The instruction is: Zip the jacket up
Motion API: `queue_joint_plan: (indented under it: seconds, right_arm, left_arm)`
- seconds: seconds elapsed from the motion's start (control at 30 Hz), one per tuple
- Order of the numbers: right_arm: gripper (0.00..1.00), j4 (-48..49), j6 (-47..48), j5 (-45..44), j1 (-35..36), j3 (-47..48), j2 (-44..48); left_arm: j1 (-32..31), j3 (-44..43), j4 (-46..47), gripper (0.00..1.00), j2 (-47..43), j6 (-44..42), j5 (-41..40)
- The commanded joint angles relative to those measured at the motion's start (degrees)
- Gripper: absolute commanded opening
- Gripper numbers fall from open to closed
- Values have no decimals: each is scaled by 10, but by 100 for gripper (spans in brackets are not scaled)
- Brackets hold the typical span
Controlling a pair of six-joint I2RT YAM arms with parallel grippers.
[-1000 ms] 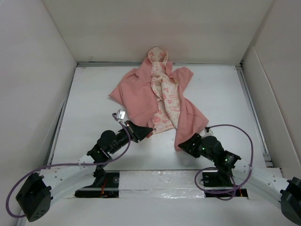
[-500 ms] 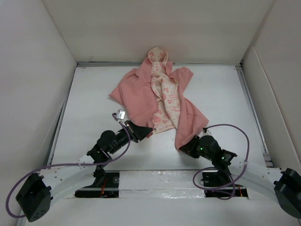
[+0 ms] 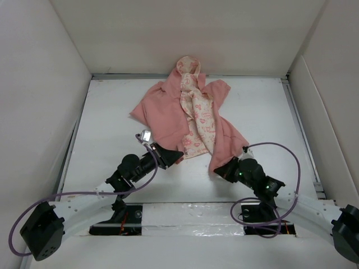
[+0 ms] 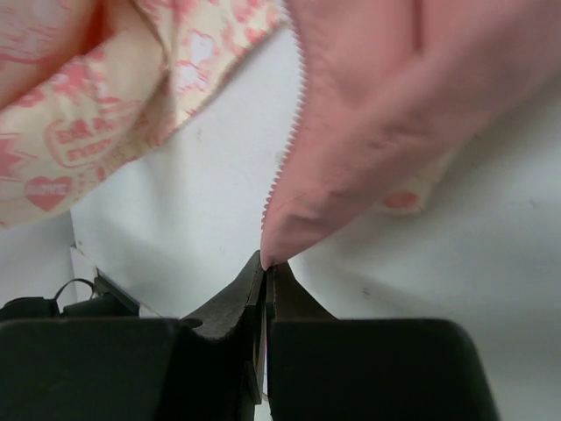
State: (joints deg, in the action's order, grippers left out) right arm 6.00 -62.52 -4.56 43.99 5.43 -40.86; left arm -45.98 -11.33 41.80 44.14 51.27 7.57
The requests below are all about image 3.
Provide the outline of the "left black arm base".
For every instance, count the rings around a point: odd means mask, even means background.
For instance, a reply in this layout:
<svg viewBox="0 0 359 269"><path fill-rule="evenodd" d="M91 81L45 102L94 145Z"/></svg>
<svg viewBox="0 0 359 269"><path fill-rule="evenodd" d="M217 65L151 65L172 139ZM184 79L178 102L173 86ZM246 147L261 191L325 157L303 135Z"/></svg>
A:
<svg viewBox="0 0 359 269"><path fill-rule="evenodd" d="M90 235L98 236L139 236L142 235L143 204L126 204L122 199L116 199L112 205L112 217L89 228Z"/></svg>

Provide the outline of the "pink hooded jacket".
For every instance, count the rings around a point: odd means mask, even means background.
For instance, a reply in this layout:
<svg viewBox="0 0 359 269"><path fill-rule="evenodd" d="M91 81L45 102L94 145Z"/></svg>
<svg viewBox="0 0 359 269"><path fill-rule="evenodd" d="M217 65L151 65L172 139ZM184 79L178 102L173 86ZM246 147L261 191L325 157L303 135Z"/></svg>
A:
<svg viewBox="0 0 359 269"><path fill-rule="evenodd" d="M190 159L210 154L209 170L242 154L249 143L219 114L231 87L223 80L206 83L198 59L178 60L167 80L158 82L130 113L150 128L153 139L168 150L184 152Z"/></svg>

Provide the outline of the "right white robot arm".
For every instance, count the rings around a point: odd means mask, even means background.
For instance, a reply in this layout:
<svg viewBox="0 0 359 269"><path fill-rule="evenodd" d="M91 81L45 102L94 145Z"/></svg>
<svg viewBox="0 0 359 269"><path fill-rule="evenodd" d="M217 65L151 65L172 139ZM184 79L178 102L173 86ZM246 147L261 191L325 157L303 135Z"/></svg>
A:
<svg viewBox="0 0 359 269"><path fill-rule="evenodd" d="M267 221L280 214L294 223L325 239L345 259L358 263L358 208L339 207L306 197L294 191L281 190L285 184L265 174L255 159L234 157L214 173L231 182L240 182L253 190L263 203L260 216Z"/></svg>

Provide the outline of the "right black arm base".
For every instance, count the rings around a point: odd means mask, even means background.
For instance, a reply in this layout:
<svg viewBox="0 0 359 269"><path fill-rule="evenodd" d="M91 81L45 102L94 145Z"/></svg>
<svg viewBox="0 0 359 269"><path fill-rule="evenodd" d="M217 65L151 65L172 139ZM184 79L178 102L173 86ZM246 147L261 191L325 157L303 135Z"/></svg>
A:
<svg viewBox="0 0 359 269"><path fill-rule="evenodd" d="M241 212L237 215L237 218L246 223L256 224L275 220L276 214L268 205L261 202L249 201L241 203ZM245 235L258 235L264 238L272 238L278 228L279 225L276 222L263 228L245 225L243 230ZM278 235L296 235L294 224L282 220Z"/></svg>

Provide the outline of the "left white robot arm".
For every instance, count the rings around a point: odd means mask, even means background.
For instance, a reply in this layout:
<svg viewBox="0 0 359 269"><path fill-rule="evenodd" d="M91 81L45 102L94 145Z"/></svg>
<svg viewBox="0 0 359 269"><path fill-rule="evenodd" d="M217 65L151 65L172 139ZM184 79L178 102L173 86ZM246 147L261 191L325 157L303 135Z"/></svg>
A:
<svg viewBox="0 0 359 269"><path fill-rule="evenodd" d="M125 216L124 199L137 191L135 182L158 169L176 163L183 152L167 150L157 143L145 144L142 157L126 155L117 170L92 192L65 193L59 202L41 201L20 230L36 261L50 257L70 236L102 221L119 222Z"/></svg>

